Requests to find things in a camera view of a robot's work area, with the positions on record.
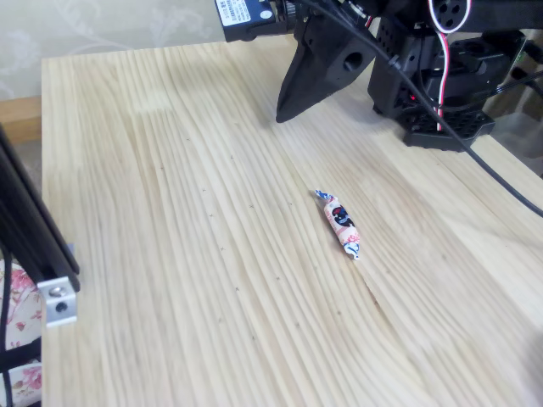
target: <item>floral fabric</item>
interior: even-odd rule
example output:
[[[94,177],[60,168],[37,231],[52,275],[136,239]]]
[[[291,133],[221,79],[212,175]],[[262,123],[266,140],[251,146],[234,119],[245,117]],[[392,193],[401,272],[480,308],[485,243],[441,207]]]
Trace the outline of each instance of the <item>floral fabric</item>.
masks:
[[[0,260],[0,308],[4,284],[4,260]],[[42,297],[25,271],[13,263],[9,295],[6,347],[18,348],[42,335]],[[30,363],[9,371],[15,407],[25,407],[42,397],[42,365]],[[6,405],[3,379],[0,376],[0,406]]]

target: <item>wooden table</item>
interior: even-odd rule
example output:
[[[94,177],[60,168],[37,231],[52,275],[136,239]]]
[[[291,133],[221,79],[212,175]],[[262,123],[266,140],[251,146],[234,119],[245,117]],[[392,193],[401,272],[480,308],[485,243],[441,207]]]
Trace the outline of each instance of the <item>wooden table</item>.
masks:
[[[274,121],[286,38],[46,59],[43,193],[76,245],[45,406],[543,401],[543,222],[464,153],[407,148],[370,71]],[[475,149],[543,205],[543,181]],[[311,190],[362,235],[349,260]]]

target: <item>wall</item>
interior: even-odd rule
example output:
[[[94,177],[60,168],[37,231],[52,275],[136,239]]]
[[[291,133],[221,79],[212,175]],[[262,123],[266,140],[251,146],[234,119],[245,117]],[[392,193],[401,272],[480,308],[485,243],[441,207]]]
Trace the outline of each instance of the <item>wall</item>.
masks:
[[[214,0],[0,0],[0,100],[41,93],[41,59],[224,39]]]

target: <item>bolt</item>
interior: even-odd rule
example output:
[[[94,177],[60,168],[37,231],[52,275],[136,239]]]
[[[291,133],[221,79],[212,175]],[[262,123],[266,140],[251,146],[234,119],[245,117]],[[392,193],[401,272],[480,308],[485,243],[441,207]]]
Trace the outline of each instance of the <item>bolt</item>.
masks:
[[[49,290],[49,295],[51,297],[55,297],[55,298],[63,297],[67,293],[68,292],[66,291],[66,289],[64,287],[55,287],[55,288],[51,288]]]

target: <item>wrapped candy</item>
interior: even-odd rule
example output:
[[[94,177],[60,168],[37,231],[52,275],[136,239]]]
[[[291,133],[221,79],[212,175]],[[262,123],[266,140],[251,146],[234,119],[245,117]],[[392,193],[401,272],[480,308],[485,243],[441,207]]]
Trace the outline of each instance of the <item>wrapped candy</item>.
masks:
[[[315,194],[326,201],[324,206],[324,214],[328,222],[336,232],[339,242],[343,246],[345,252],[353,259],[358,260],[360,252],[360,235],[355,228],[355,224],[347,214],[347,211],[338,199],[333,195],[315,190]]]

